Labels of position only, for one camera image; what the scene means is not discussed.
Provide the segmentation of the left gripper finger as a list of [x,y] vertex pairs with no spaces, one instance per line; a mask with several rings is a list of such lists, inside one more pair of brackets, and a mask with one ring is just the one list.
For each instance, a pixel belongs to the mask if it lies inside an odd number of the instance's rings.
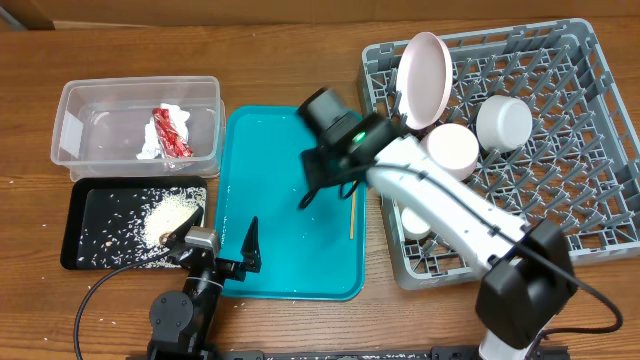
[[251,220],[241,248],[241,255],[244,269],[247,272],[260,272],[262,260],[259,247],[259,219],[257,216],[254,216]]
[[204,209],[201,206],[197,206],[195,211],[181,225],[170,232],[162,234],[159,238],[159,243],[163,246],[183,244],[191,228],[201,224],[203,216]]

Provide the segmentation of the pile of rice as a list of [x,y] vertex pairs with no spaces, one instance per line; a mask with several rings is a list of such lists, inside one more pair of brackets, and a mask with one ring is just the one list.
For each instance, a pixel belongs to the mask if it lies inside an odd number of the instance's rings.
[[75,256],[79,269],[111,269],[163,253],[162,234],[206,207],[204,187],[94,189],[88,192]]

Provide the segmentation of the white cup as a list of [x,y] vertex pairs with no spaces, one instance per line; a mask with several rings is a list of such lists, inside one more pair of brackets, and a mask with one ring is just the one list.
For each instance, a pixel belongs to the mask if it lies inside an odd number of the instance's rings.
[[400,219],[404,236],[408,240],[424,239],[431,232],[431,226],[408,207],[401,210]]

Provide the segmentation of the white napkin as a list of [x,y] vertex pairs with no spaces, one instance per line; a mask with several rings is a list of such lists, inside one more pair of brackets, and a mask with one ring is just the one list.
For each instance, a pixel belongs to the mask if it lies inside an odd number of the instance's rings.
[[[167,103],[162,103],[157,108],[169,110],[169,115],[174,127],[188,144],[189,130],[187,128],[187,121],[190,119],[191,114],[186,110],[182,110],[178,105]],[[152,116],[144,127],[144,143],[136,157],[139,160],[150,160],[159,157],[166,158],[162,153]]]

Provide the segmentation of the small pink bowl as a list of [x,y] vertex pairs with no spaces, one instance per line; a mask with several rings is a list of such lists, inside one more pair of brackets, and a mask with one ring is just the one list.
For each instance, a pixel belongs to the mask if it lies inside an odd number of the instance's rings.
[[420,143],[437,165],[459,181],[468,178],[476,168],[479,144],[472,131],[462,125],[439,125]]

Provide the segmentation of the large pink plate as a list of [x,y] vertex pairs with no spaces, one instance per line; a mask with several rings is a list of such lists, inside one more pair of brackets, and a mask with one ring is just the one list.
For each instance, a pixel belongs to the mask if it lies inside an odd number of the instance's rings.
[[415,35],[404,49],[397,71],[398,111],[406,126],[421,130],[444,112],[453,83],[453,64],[445,43],[431,32]]

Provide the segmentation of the grey white bowl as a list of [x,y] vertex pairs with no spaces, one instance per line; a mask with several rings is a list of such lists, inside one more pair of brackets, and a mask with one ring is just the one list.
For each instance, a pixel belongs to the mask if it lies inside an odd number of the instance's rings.
[[476,118],[482,148],[506,153],[524,145],[532,133],[531,110],[522,100],[494,95],[484,101]]

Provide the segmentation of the red foil wrapper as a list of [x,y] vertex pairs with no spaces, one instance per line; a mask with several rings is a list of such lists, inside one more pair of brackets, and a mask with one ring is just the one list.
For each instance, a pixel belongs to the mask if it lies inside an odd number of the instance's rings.
[[152,118],[159,144],[166,158],[190,158],[193,151],[174,127],[168,109],[154,108]]

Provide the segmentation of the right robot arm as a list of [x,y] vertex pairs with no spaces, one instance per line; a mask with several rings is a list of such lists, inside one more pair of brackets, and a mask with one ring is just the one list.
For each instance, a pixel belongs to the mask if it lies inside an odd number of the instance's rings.
[[476,313],[487,334],[479,357],[530,358],[577,290],[559,226],[527,226],[448,174],[390,119],[362,118],[328,88],[297,113],[317,141],[301,154],[308,192],[300,208],[323,188],[364,183],[412,210],[481,277]]

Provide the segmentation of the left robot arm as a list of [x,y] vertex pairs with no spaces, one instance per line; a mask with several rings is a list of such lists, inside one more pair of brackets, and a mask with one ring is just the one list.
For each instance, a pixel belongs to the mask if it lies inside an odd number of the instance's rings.
[[256,217],[242,243],[242,259],[236,261],[219,256],[218,234],[200,225],[203,215],[199,207],[183,224],[161,236],[169,258],[186,269],[188,276],[182,290],[164,292],[151,305],[148,360],[219,359],[207,337],[225,282],[243,282],[247,274],[261,270]]

